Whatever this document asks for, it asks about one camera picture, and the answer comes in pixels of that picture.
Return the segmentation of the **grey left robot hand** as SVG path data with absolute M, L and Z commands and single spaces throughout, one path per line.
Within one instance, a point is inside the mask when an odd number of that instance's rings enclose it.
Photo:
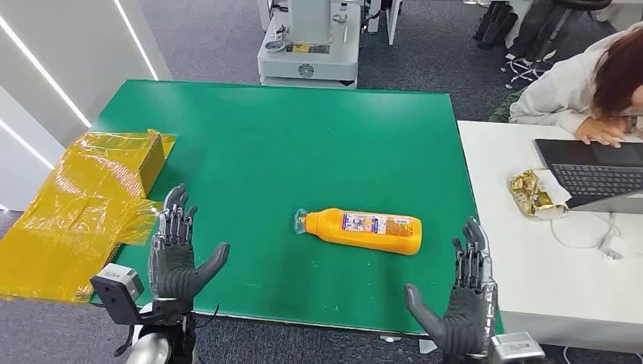
M 151 240 L 148 277 L 156 299 L 176 299 L 192 306 L 226 264 L 231 246 L 219 243 L 205 262 L 195 266 L 193 223 L 198 208 L 187 208 L 188 199 L 185 184 L 178 184 L 166 195 L 158 214 L 158 230 Z

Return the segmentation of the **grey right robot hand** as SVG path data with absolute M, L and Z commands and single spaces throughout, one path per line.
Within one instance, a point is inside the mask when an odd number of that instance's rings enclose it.
M 487 363 L 497 328 L 497 282 L 489 242 L 479 222 L 469 217 L 466 241 L 454 237 L 454 281 L 447 309 L 438 316 L 413 284 L 404 286 L 406 307 L 443 353 L 444 363 Z

